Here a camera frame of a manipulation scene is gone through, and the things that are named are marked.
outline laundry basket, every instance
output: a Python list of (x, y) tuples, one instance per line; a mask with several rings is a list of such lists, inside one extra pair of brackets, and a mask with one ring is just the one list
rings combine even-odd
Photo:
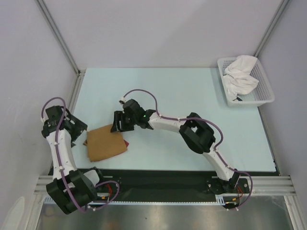
[(233, 106), (260, 106), (265, 103), (273, 102), (275, 99), (275, 96), (270, 86), (269, 80), (259, 60), (257, 60), (253, 70), (250, 73), (252, 77), (256, 78), (259, 81), (257, 87), (249, 94), (239, 95), (242, 101), (238, 101), (238, 100), (232, 101), (229, 98), (229, 94), (227, 92), (227, 88), (226, 88), (226, 84), (225, 84), (223, 75), (224, 75), (224, 70), (226, 69), (226, 67), (228, 67), (235, 60), (236, 60), (236, 57), (225, 57), (225, 58), (220, 58), (217, 61), (217, 65), (219, 67), (219, 71), (220, 71), (228, 106), (230, 107), (233, 107)]

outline gray wall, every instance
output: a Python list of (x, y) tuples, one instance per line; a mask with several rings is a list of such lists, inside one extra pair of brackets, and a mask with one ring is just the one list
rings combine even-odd
[(51, 163), (41, 107), (53, 96), (67, 99), (75, 76), (34, 0), (0, 1), (0, 36), (1, 226), (21, 196), (28, 213), (37, 178)]
[(253, 55), (281, 0), (46, 0), (89, 67), (211, 67)]
[(294, 0), (260, 60), (276, 100), (261, 107), (277, 163), (307, 213), (307, 1)]

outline white cloth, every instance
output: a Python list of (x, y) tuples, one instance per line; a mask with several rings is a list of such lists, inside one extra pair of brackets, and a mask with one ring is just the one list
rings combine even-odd
[(224, 71), (224, 81), (231, 100), (238, 94), (248, 94), (258, 85), (258, 80), (250, 76), (258, 59), (253, 56), (241, 55)]

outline brown cloth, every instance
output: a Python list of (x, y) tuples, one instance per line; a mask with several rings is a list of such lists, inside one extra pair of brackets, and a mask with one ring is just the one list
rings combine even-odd
[(120, 132), (111, 133), (112, 125), (87, 132), (87, 155), (90, 161), (101, 161), (127, 151)]

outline purple cable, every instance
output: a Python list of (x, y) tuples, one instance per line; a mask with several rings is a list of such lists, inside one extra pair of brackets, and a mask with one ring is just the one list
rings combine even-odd
[(198, 120), (198, 121), (204, 121), (204, 122), (206, 122), (206, 123), (209, 123), (210, 125), (212, 125), (213, 127), (215, 127), (215, 128), (217, 129), (217, 131), (219, 131), (219, 133), (220, 133), (220, 135), (221, 135), (221, 140), (220, 140), (220, 141), (214, 146), (214, 148), (213, 148), (213, 150), (216, 152), (217, 156), (221, 159), (221, 161), (223, 162), (223, 164), (224, 164), (227, 168), (229, 168), (231, 171), (236, 172), (236, 173), (245, 174), (245, 175), (247, 175), (247, 176), (249, 177), (249, 179), (250, 179), (250, 191), (249, 191), (249, 194), (248, 194), (246, 200), (245, 200), (242, 204), (240, 204), (238, 207), (242, 206), (243, 204), (245, 204), (245, 203), (249, 200), (249, 198), (250, 198), (250, 196), (251, 196), (251, 194), (252, 194), (252, 191), (253, 191), (253, 180), (252, 180), (252, 178), (251, 178), (251, 176), (249, 175), (248, 172), (239, 171), (239, 170), (230, 168), (230, 167), (228, 166), (228, 164), (225, 162), (225, 160), (222, 158), (222, 156), (220, 155), (220, 153), (216, 150), (216, 148), (217, 148), (217, 147), (222, 143), (222, 141), (224, 140), (224, 135), (223, 135), (223, 132), (221, 131), (221, 129), (220, 129), (215, 123), (213, 123), (213, 122), (211, 122), (211, 121), (208, 121), (208, 120), (206, 120), (206, 119), (203, 119), (203, 118), (199, 118), (199, 117), (189, 117), (189, 118), (180, 118), (180, 119), (177, 119), (177, 118), (174, 118), (174, 117), (167, 117), (167, 116), (160, 115), (160, 113), (159, 113), (159, 111), (158, 111), (158, 101), (157, 101), (156, 97), (155, 97), (151, 92), (149, 92), (149, 91), (147, 91), (147, 90), (142, 90), (142, 89), (130, 90), (129, 92), (127, 92), (127, 93), (124, 95), (124, 98), (125, 98), (128, 94), (130, 94), (131, 92), (134, 92), (134, 91), (141, 91), (141, 92), (145, 92), (145, 93), (151, 95), (151, 96), (153, 97), (153, 99), (154, 99), (154, 102), (155, 102), (155, 110), (156, 110), (156, 113), (158, 114), (159, 117), (161, 117), (161, 118), (163, 118), (163, 119), (171, 120), (171, 121)]
[[(48, 101), (44, 104), (44, 106), (43, 106), (43, 108), (42, 108), (42, 112), (41, 112), (41, 117), (42, 117), (42, 118), (44, 118), (44, 110), (45, 110), (45, 107), (47, 106), (47, 104), (49, 104), (49, 102), (51, 102), (51, 101), (53, 101), (53, 100), (55, 100), (55, 99), (59, 99), (59, 100), (61, 100), (61, 101), (63, 102), (63, 111), (66, 111), (66, 103), (65, 103), (64, 99), (61, 98), (61, 97), (53, 97), (53, 98), (51, 98), (50, 100), (48, 100)], [(62, 113), (61, 118), (60, 118), (59, 123), (58, 123), (57, 128), (56, 128), (56, 134), (55, 134), (55, 142), (56, 142), (56, 143), (58, 143), (59, 128), (60, 128), (60, 126), (61, 126), (61, 124), (62, 124), (62, 122), (63, 122), (63, 120), (64, 120), (64, 116), (65, 116), (65, 112)], [(63, 167), (62, 161), (61, 161), (61, 157), (60, 157), (60, 155), (59, 155), (59, 146), (58, 146), (58, 145), (55, 145), (55, 148), (56, 148), (57, 159), (58, 159), (58, 162), (59, 162), (59, 167), (61, 167), (61, 166)], [(66, 190), (67, 190), (67, 192), (68, 192), (69, 197), (71, 198), (73, 204), (77, 207), (77, 209), (79, 209), (82, 213), (85, 213), (85, 210), (83, 210), (83, 209), (79, 206), (78, 202), (77, 202), (76, 199), (73, 197), (73, 194), (71, 193), (71, 190), (70, 190), (70, 188), (69, 188), (69, 186), (68, 186), (68, 184), (67, 184), (67, 181), (66, 181), (66, 178), (65, 178), (65, 175), (64, 175), (64, 171), (63, 171), (63, 170), (64, 170), (64, 169), (60, 169), (60, 173), (61, 173), (61, 177), (62, 177), (62, 180), (63, 180), (63, 184), (64, 184), (64, 186), (65, 186), (65, 188), (66, 188)]]
[(116, 181), (105, 181), (105, 182), (102, 182), (102, 183), (97, 184), (95, 187), (97, 188), (97, 187), (99, 187), (99, 186), (102, 186), (102, 185), (108, 184), (108, 183), (114, 183), (114, 184), (116, 184), (116, 186), (117, 186), (117, 191), (116, 191), (116, 193), (115, 193), (115, 195), (114, 195), (114, 197), (113, 197), (112, 199), (110, 199), (108, 202), (106, 202), (106, 203), (103, 204), (102, 206), (96, 207), (95, 210), (103, 209), (106, 205), (108, 205), (108, 204), (111, 203), (113, 200), (115, 200), (115, 198), (117, 197), (117, 195), (118, 195), (118, 193), (119, 193), (119, 184), (118, 184)]

